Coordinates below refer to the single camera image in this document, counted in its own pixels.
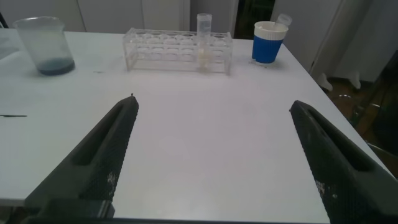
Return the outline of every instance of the plastic beaker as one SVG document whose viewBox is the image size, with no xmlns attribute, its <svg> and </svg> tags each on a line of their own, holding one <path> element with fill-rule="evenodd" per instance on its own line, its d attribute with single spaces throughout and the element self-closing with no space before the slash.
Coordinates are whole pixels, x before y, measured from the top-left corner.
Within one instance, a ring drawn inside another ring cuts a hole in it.
<svg viewBox="0 0 398 224">
<path fill-rule="evenodd" d="M 38 71 L 61 75 L 75 68 L 63 33 L 65 24 L 56 17 L 34 17 L 13 23 Z"/>
</svg>

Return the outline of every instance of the door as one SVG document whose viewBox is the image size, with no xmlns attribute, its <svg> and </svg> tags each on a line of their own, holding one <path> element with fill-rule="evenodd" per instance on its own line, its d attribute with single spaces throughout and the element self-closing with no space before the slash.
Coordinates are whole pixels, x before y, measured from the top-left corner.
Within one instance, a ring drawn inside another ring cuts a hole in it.
<svg viewBox="0 0 398 224">
<path fill-rule="evenodd" d="M 276 0 L 271 21 L 288 14 L 292 24 L 284 45 L 300 64 L 310 71 L 326 37 L 341 0 Z"/>
<path fill-rule="evenodd" d="M 132 27 L 189 30 L 189 0 L 78 0 L 78 3 L 87 32 L 124 34 Z"/>
</svg>

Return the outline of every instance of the blue container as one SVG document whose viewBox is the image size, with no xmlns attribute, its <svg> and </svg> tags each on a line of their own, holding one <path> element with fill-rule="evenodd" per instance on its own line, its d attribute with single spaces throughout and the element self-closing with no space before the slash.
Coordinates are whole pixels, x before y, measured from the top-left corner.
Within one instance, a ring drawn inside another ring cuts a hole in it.
<svg viewBox="0 0 398 224">
<path fill-rule="evenodd" d="M 254 25 L 252 58 L 257 63 L 274 62 L 288 29 L 283 24 L 275 26 L 275 22 L 257 22 Z"/>
</svg>

